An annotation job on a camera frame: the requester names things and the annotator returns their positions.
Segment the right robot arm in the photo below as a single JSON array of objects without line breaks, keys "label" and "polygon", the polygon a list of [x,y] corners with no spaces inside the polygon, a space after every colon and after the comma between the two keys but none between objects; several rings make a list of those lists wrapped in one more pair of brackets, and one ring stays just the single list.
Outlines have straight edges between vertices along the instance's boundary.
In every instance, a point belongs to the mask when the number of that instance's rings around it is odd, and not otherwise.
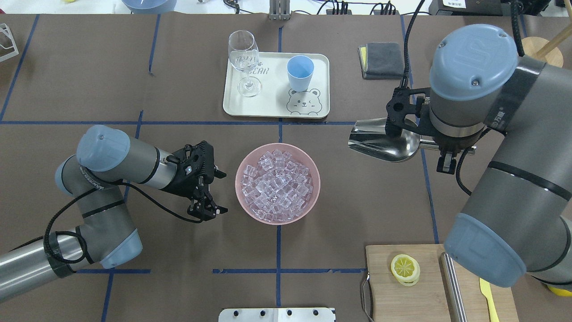
[{"label": "right robot arm", "polygon": [[442,152],[488,127],[504,139],[445,240],[462,267],[499,287],[529,274],[571,290],[571,71],[517,55],[501,28],[474,24],[439,44],[430,88],[395,89],[387,132],[435,139]]}]

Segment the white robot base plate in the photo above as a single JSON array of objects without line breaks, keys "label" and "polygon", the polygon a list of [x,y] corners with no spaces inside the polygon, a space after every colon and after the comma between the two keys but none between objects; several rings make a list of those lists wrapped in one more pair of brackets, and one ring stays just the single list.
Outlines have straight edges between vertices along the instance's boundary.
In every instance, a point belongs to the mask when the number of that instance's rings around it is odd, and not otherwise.
[{"label": "white robot base plate", "polygon": [[335,322],[334,308],[228,308],[220,312],[219,322]]}]

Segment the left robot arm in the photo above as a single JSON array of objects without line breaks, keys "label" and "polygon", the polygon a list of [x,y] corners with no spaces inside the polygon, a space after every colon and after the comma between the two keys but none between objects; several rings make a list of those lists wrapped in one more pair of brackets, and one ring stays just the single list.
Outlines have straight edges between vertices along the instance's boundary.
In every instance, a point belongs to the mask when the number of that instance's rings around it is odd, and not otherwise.
[{"label": "left robot arm", "polygon": [[226,174],[215,165],[213,146],[206,141],[168,153],[121,130],[90,127],[77,151],[55,173],[59,189],[73,196],[83,223],[63,232],[52,229],[55,217],[34,241],[1,257],[1,301],[10,300],[78,270],[100,263],[105,269],[122,265],[143,249],[121,186],[140,191],[146,185],[190,200],[187,216],[199,224],[227,208],[219,206],[209,185]]}]

